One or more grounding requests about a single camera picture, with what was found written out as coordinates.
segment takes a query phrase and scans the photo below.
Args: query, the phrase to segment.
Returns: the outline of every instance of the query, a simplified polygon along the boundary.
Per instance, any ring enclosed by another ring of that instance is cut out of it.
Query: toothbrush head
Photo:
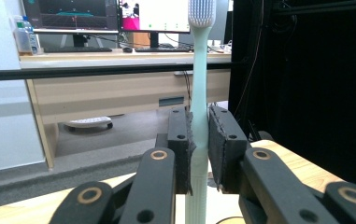
[[[189,0],[189,25],[211,27],[216,20],[216,0]]]

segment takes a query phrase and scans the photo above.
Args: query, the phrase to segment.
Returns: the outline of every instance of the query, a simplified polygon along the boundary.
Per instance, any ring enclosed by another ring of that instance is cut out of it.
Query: toothbrush
[[[192,196],[186,196],[186,223],[206,223],[208,119],[206,108],[207,38],[216,20],[216,0],[189,0],[189,25],[194,37],[192,80]]]

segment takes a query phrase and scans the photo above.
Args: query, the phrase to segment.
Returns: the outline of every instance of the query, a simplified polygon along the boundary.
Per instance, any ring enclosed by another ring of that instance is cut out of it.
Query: computer monitor
[[[118,0],[121,32],[150,33],[150,47],[158,48],[158,34],[189,34],[188,0]]]
[[[117,35],[117,0],[22,0],[36,34],[73,35],[83,47],[84,35]]]

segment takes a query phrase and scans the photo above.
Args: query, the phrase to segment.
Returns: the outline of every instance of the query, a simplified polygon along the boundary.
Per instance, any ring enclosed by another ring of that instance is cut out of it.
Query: wooden desk
[[[319,166],[301,158],[288,149],[271,141],[260,141],[253,147],[264,147],[276,152],[298,178],[308,186],[324,192],[328,183],[341,179]],[[118,185],[131,175],[124,175],[105,180],[112,187]],[[36,197],[18,203],[0,206],[0,223],[48,223],[53,212],[66,197],[71,189]],[[226,217],[242,217],[238,206],[237,195],[223,195],[216,189],[208,187],[206,223],[214,224]],[[177,195],[176,223],[184,223],[184,196]]]
[[[139,64],[191,63],[192,53],[49,53],[22,56],[21,68],[96,67]],[[228,63],[231,54],[209,53],[209,63]],[[174,72],[27,80],[36,123],[49,168],[54,166],[58,122],[156,110],[188,104],[184,76]],[[209,70],[207,101],[228,100],[230,69]],[[180,105],[160,105],[165,98],[184,98]]]

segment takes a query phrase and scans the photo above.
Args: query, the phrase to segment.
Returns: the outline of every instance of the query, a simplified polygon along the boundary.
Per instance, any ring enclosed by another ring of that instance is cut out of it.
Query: black horizontal rail
[[[209,63],[208,70],[230,69],[242,63]],[[153,73],[192,70],[192,64],[143,64],[96,67],[31,68],[21,70],[0,70],[0,81],[19,79],[39,79],[55,77],[93,77],[121,74]]]
[[[276,2],[273,7],[273,15],[299,15],[322,12],[346,11],[356,9],[356,0],[342,1],[336,3],[325,3],[311,6],[288,6],[283,2]]]

